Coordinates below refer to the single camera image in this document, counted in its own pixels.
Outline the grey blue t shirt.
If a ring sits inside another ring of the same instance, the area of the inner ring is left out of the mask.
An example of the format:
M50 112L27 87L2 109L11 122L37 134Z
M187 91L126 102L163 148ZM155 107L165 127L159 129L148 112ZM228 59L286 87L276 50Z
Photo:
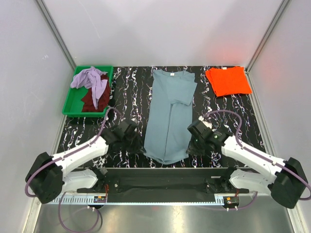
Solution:
M145 155L164 165L188 158L195 75L153 71L152 99L144 140Z

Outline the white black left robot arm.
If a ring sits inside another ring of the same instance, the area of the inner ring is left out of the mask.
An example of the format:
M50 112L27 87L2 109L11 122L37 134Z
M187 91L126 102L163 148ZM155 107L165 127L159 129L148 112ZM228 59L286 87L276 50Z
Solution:
M70 191L101 193L108 188L106 171L95 167L77 168L108 153L125 150L141 153L144 148L138 133L136 119L124 119L120 124L105 128L100 135L62 153L43 152L36 157L26 175L25 192L33 191L42 204Z

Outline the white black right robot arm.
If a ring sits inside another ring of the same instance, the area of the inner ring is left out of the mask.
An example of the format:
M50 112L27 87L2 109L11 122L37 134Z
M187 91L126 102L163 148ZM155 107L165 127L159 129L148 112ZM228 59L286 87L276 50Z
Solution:
M213 131L204 120L196 120L188 126L191 133L190 148L195 152L217 152L240 161L251 172L229 167L219 178L206 179L212 193L233 192L238 189L270 195L281 206L293 209L308 180L301 163L290 158L283 160L240 142L233 135Z

